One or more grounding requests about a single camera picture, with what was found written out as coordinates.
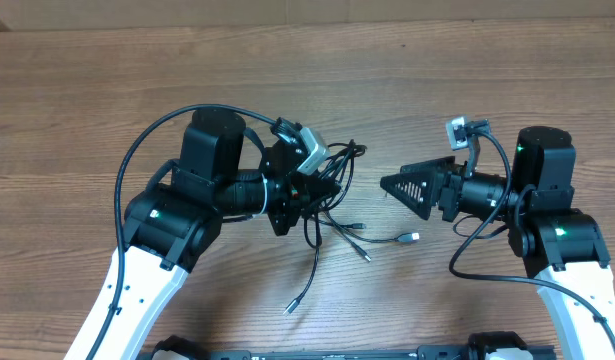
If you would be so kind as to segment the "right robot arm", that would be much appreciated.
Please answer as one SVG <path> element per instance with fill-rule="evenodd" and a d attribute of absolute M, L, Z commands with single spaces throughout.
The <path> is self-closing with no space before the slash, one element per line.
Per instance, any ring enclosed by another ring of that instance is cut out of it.
<path fill-rule="evenodd" d="M 615 359 L 611 257 L 598 223 L 572 205 L 576 150 L 571 135 L 546 126 L 522 129 L 515 156 L 502 155 L 505 174 L 498 176 L 476 169 L 480 139 L 504 151 L 487 121 L 455 119 L 446 130 L 452 149 L 469 151 L 464 164 L 444 157 L 404 165 L 383 177 L 381 188 L 423 220 L 438 208 L 447 222 L 459 214 L 478 218 L 483 226 L 502 222 L 525 276 L 467 274 L 457 270 L 457 255 L 449 271 L 470 280 L 535 286 L 565 358 Z"/>

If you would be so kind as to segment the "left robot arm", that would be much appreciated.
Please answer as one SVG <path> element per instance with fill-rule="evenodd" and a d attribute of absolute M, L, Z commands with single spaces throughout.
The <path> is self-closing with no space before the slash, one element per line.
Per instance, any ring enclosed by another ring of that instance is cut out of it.
<path fill-rule="evenodd" d="M 124 175 L 139 145 L 186 112 L 192 119 L 179 157 L 165 162 L 123 206 Z M 319 169 L 329 156 L 317 131 L 230 105 L 191 105 L 151 124 L 118 170 L 113 195 L 117 247 L 67 358 L 135 358 L 224 224 L 265 215 L 274 233 L 283 236 L 340 192 L 340 185 Z"/>

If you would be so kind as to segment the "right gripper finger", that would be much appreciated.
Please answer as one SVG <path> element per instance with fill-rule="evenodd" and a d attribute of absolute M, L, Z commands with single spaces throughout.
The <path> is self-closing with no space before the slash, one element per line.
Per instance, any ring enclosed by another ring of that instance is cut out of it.
<path fill-rule="evenodd" d="M 423 220 L 428 220 L 435 206 L 436 171 L 433 169 L 401 170 L 384 176 L 380 187 Z"/>
<path fill-rule="evenodd" d="M 454 156 L 447 156 L 438 159 L 423 161 L 414 164 L 403 165 L 400 168 L 401 173 L 417 173 L 423 171 L 436 171 L 437 169 L 444 169 L 446 167 L 452 167 L 455 164 Z"/>

